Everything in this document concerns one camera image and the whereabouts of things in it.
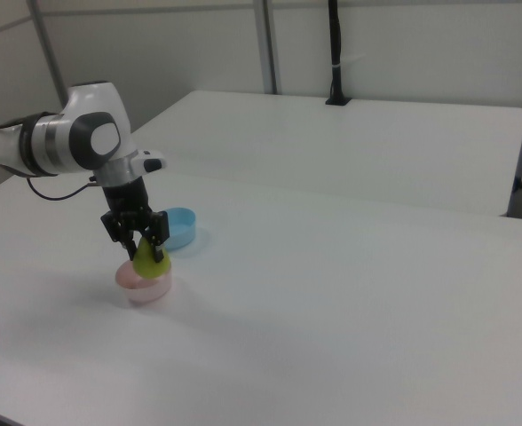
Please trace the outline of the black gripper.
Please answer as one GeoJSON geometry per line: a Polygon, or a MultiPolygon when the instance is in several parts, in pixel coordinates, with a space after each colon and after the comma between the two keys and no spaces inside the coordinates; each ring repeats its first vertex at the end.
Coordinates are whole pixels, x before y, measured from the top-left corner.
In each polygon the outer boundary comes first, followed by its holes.
{"type": "Polygon", "coordinates": [[[156,264],[162,262],[163,244],[170,237],[168,215],[165,211],[151,213],[144,179],[138,177],[128,184],[102,190],[109,211],[100,220],[109,238],[120,243],[132,261],[137,251],[132,227],[145,227],[140,253],[156,264]]]}

